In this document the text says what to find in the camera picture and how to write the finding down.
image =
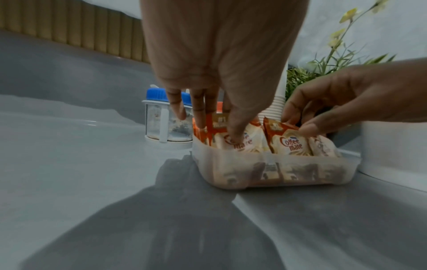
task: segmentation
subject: countertop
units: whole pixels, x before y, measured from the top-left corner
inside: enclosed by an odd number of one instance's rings
[[[47,53],[44,43],[24,54],[23,65],[10,56],[20,37],[2,37],[0,60],[11,64],[0,75],[0,269],[426,268],[426,193],[360,173],[343,186],[216,189],[190,150],[145,143],[138,104],[123,110],[129,97],[111,90],[114,78],[96,83],[107,72],[100,69],[118,69],[111,74],[132,84],[145,72],[149,85],[149,71],[104,55],[64,61],[71,49],[58,47],[62,58],[41,58],[70,74],[97,71],[53,79],[48,68],[36,70],[49,63],[31,60]],[[81,83],[111,90],[118,103],[55,94]],[[144,95],[127,86],[124,95]]]

